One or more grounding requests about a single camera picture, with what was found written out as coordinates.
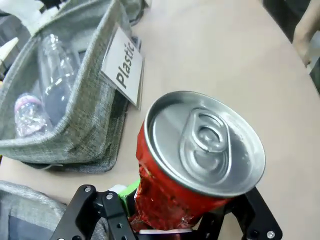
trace screw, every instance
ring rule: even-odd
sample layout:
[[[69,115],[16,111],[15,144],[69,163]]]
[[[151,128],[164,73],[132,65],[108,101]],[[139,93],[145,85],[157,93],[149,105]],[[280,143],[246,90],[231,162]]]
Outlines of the screw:
[[[108,199],[108,200],[110,200],[110,199],[112,199],[112,198],[113,198],[112,194],[108,194],[108,195],[106,196],[106,199]]]
[[[276,234],[274,231],[268,231],[266,236],[268,239],[273,239],[276,236]]]
[[[87,186],[87,187],[84,189],[84,191],[87,192],[87,193],[90,192],[90,190],[91,190],[91,187],[90,187],[90,186]]]

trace silver can top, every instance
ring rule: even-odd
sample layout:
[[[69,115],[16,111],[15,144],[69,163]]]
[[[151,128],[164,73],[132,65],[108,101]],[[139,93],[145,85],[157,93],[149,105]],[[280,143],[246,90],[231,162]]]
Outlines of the silver can top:
[[[204,195],[239,196],[264,173],[265,152],[256,132],[231,108],[200,93],[159,98],[146,115],[144,134],[159,167]]]

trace table surface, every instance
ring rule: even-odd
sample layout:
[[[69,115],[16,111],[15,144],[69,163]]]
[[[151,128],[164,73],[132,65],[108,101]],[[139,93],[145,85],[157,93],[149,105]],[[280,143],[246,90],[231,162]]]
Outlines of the table surface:
[[[320,100],[306,69],[257,0],[154,0],[133,28],[145,56],[141,111],[129,107],[114,168],[104,174],[48,173],[4,157],[0,179],[68,203],[83,184],[105,191],[138,178],[137,134],[163,94],[190,90],[225,103],[256,130],[266,153],[257,188],[284,240],[320,236]],[[227,217],[221,240],[240,239]]]

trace red can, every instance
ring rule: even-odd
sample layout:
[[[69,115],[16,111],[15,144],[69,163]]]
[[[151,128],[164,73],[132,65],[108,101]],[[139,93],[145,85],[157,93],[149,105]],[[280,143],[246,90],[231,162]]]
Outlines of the red can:
[[[204,213],[251,190],[265,168],[249,124],[221,102],[188,91],[168,93],[151,106],[136,157],[135,231],[193,227]]]

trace plastic bottle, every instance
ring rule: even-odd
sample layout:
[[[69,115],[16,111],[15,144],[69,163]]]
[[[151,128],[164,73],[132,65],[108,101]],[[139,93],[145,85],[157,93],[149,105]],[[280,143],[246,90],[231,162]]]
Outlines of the plastic bottle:
[[[40,90],[53,126],[66,113],[80,58],[70,44],[50,34],[39,45]]]
[[[29,93],[20,95],[15,101],[14,121],[18,138],[45,134],[53,129],[42,102]]]

